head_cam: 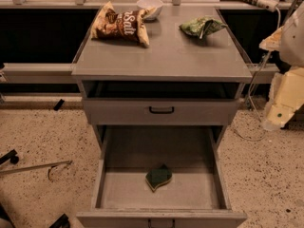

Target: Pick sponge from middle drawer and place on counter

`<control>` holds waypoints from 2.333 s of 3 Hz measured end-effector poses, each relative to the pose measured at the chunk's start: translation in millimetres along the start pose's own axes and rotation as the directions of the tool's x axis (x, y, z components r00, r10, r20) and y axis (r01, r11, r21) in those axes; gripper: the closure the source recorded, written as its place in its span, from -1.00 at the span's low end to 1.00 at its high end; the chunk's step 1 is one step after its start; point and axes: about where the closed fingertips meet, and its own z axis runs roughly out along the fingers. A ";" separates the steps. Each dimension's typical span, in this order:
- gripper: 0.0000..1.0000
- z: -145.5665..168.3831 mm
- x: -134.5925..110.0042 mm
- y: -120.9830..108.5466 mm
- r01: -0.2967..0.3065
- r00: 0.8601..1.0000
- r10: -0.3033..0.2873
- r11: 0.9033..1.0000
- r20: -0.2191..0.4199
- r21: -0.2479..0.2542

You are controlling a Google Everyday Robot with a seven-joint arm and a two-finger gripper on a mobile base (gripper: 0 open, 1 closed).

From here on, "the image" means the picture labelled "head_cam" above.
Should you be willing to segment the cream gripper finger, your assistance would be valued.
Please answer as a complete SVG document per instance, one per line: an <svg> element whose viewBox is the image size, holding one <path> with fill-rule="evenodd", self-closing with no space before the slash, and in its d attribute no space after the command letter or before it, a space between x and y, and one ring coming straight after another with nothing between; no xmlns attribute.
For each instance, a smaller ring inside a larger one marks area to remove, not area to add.
<svg viewBox="0 0 304 228"><path fill-rule="evenodd" d="M278 28L270 36L263 39L259 47L268 51L279 51L282 36L282 27Z"/></svg>
<svg viewBox="0 0 304 228"><path fill-rule="evenodd" d="M273 131L283 127L304 105L304 68L292 66L284 74L276 73L264 108L262 127Z"/></svg>

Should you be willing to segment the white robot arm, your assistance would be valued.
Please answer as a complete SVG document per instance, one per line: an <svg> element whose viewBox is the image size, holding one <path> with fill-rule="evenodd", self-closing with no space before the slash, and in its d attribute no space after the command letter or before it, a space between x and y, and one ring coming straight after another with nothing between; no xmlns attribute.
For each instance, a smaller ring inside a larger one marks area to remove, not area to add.
<svg viewBox="0 0 304 228"><path fill-rule="evenodd" d="M291 66L272 80L262 126L273 131L283 127L304 105L304 3L282 27L263 39L259 47L278 51L279 59Z"/></svg>

